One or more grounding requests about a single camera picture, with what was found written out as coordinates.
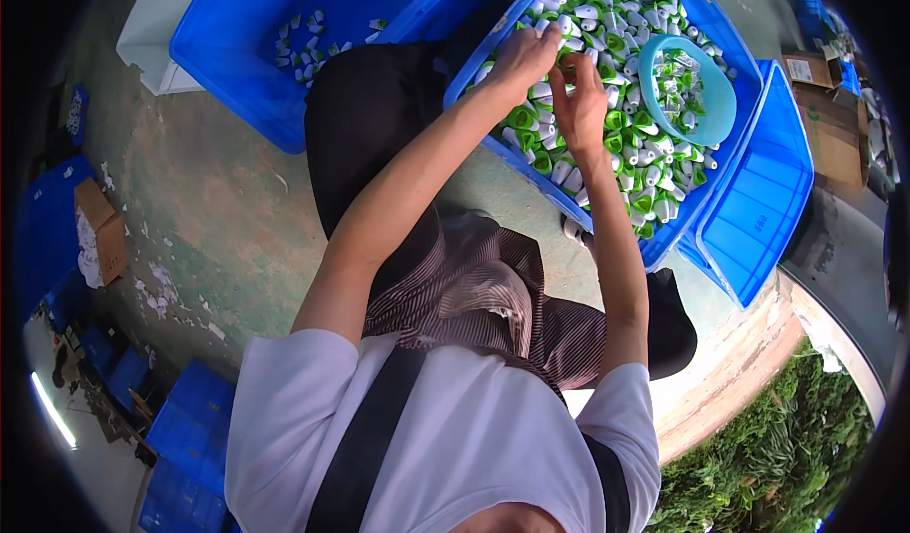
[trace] black shoulder strap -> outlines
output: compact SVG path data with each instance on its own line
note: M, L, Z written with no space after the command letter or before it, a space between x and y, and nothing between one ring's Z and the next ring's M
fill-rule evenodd
M607 505L607 533L627 533L631 519L629 506L629 489L625 484L625 475L622 473L620 459L616 454L603 444L586 434L584 442L591 450L594 465L601 477L603 486L603 501Z
M328 464L306 533L356 533L360 529L382 461L425 358L423 351L398 345L392 350ZM601 477L607 533L626 533L631 507L620 460L600 442L583 436Z
M307 533L356 533L426 354L398 345L373 380L328 464Z

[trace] blue plastic crate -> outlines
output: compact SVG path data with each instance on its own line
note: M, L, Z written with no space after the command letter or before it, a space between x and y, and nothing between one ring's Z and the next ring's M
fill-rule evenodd
M494 28L484 38L481 45L474 51L471 58L452 81L443 99L445 108L449 108L461 96L465 87L473 82L474 74L481 64L487 60L490 53L496 49L502 40L509 35L510 29L505 27L514 25L533 1L516 0L509 7L505 14L505 21L497 23L497 28ZM695 215L707 203L718 181L718 176L723 175L727 164L734 158L736 152L740 150L740 144L750 126L755 107L762 92L762 75L758 71L755 59L753 59L743 39L723 13L716 0L680 1L685 4L689 13L689 21L703 30L712 41L723 49L723 59L739 72L739 76L734 83L734 90L736 91L736 120L730 136L722 142L721 149L713 154L714 160L718 163L718 169L705 172L708 176L708 184L699 187L686 198L686 201L680 205L677 219L670 221L656 231L654 238L650 241L639 243L644 266L648 272L653 272L660 266L666 254L692 224ZM591 216L575 204L574 199L563 193L559 187L528 165L523 156L518 156L509 147L503 145L492 136L486 136L481 143L524 177L534 189L550 200L560 211L580 222L588 231L593 231Z
M167 459L158 458L148 482L139 526L156 531L220 533L233 516L221 496L207 490Z
M168 399L148 430L146 442L160 457L223 496L228 427L229 419L204 424Z
M443 38L483 0L193 0L170 43L170 56L234 114L288 153L306 150L305 85L275 66L279 27L302 13L325 11L317 48L364 44L371 19L390 24L377 43ZM312 34L290 31L291 49Z
M82 83L73 87L73 96L69 103L69 115L66 118L66 129L72 137L73 145L78 147L85 141L85 120L88 115L88 92Z
M830 34L835 33L835 23L822 0L796 0L796 21L809 49L818 50L814 40L827 41Z
M846 61L841 62L841 86L852 92L853 94L860 96L860 86L859 86L859 77L856 75L856 67L852 63Z
M66 331L74 320L85 317L92 310L92 289L78 267L71 269L45 296L47 309L52 315L52 325L58 334Z
M167 400L204 425L230 425L235 390L233 384L206 364L193 359L180 374Z
M129 391L131 389L139 390L139 386L142 385L148 373L148 361L143 359L136 349L129 346L108 378L108 391L123 408L131 412L134 401Z
M814 167L790 83L777 61L745 147L678 245L741 308L749 307L790 242L812 192Z
M77 268L73 190L88 177L95 179L95 171L85 154L79 154L36 179L19 197L13 282L22 325L45 295Z
M108 338L98 331L94 323L90 323L85 332L79 335L79 345L82 345L85 358L96 368L98 375L107 381L117 367L117 357Z

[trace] black pants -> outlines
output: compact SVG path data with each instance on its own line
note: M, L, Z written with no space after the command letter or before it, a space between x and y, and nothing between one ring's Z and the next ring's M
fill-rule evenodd
M357 194L442 112L445 77L433 70L439 43L363 45L326 62L307 96L307 159L319 220L327 237ZM436 208L423 213L381 266L370 301L413 271L439 232ZM685 368L697 336L673 271L648 275L652 379Z

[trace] white t-shirt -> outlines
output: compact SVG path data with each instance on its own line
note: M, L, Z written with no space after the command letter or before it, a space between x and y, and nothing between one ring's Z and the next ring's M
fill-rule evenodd
M247 533L303 531L341 436L398 334L308 329L253 338L227 441L225 496ZM537 505L567 533L606 527L601 481L582 432L620 460L632 532L657 502L661 473L648 371L613 369L573 420L537 376L501 357L430 351L401 414L361 531L448 532L493 505Z

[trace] label on crate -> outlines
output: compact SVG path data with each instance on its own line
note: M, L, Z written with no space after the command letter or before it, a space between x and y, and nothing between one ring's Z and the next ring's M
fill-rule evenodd
M790 70L790 78L794 81L803 81L811 83L812 70L809 68L809 61L799 61L798 59L788 59L787 68Z

